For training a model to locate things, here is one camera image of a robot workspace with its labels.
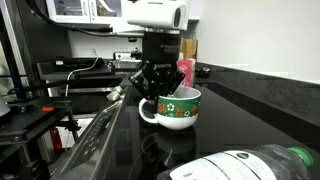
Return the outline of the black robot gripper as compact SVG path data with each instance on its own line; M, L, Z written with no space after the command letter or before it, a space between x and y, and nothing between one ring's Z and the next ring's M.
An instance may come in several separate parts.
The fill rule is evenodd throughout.
M147 100L173 94L185 77L177 68L181 34L145 32L141 68L129 81Z

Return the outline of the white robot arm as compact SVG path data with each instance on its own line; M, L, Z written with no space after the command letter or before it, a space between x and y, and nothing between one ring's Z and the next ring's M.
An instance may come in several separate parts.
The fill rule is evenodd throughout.
M127 3L117 35L142 36L142 66L130 77L147 100L172 94L184 74L177 70L181 32L187 29L190 0L134 0Z

